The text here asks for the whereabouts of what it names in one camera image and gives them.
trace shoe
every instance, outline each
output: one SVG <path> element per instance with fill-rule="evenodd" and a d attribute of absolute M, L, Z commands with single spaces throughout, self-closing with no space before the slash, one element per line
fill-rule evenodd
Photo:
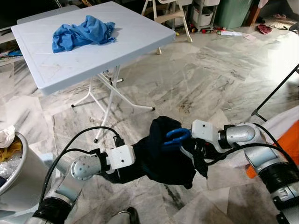
<path fill-rule="evenodd" d="M 135 208 L 129 207 L 127 212 L 130 213 L 131 224 L 140 224 L 138 212 Z"/>

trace blue cloth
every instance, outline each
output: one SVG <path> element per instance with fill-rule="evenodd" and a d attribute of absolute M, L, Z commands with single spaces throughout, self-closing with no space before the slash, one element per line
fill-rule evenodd
<path fill-rule="evenodd" d="M 63 24 L 53 34 L 53 53 L 71 51 L 75 46 L 83 46 L 90 43 L 104 44 L 115 42 L 111 37 L 115 23 L 102 21 L 87 15 L 81 25 Z"/>

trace marble floor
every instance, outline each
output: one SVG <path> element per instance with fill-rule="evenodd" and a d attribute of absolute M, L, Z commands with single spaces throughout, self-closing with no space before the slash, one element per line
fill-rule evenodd
<path fill-rule="evenodd" d="M 151 52 L 122 67 L 120 77 L 125 81 L 119 83 L 120 91 L 156 110 L 133 110 L 115 97 L 107 125 L 133 144 L 148 135 L 151 121 L 159 115 L 177 119 L 183 127 L 190 127 L 194 119 L 216 126 L 246 120 L 261 123 L 250 114 L 299 62 L 299 39 L 285 30 L 267 35 L 254 28 L 236 31 L 256 39 L 193 34 L 193 43 L 187 43 L 180 35 L 162 47 L 162 55 Z M 0 83 L 0 129 L 15 125 L 37 154 L 59 153 L 77 132 L 103 119 L 91 98 L 70 107 L 87 93 L 88 80 L 43 96 L 25 61 L 19 61 L 0 67 Z M 271 118 L 298 105 L 298 83 L 295 73 L 260 113 Z M 108 89 L 96 82 L 94 92 L 107 104 Z M 113 147 L 110 133 L 104 133 L 98 144 L 93 143 L 95 134 L 81 136 L 71 147 Z M 64 163 L 76 155 L 66 155 Z M 249 179 L 244 168 L 222 161 L 209 168 L 208 180 L 196 174 L 190 190 L 147 177 L 120 185 L 95 176 L 67 223 L 106 223 L 128 206 L 136 207 L 142 224 L 264 224 L 275 223 L 278 213 L 258 178 Z"/>

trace black cloth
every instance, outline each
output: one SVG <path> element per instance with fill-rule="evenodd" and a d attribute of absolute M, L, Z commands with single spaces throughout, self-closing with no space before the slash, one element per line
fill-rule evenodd
<path fill-rule="evenodd" d="M 149 136 L 133 145 L 136 156 L 135 163 L 129 167 L 118 169 L 113 174 L 106 172 L 101 175 L 112 183 L 126 183 L 146 175 L 148 178 L 165 184 L 192 187 L 196 173 L 192 160 L 184 155 L 179 146 L 164 146 L 169 141 L 166 134 L 176 128 L 181 128 L 180 122 L 166 116 L 153 120 Z M 183 142 L 183 148 L 194 155 L 194 164 L 200 174 L 207 178 L 207 164 L 201 151 L 203 140 L 188 139 Z"/>

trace laundry basket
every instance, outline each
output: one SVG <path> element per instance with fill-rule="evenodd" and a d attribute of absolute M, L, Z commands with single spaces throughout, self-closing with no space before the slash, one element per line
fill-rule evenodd
<path fill-rule="evenodd" d="M 22 142 L 22 159 L 9 180 L 0 188 L 0 213 L 23 211 L 38 203 L 47 168 L 43 161 L 28 147 L 23 135 L 15 137 Z"/>

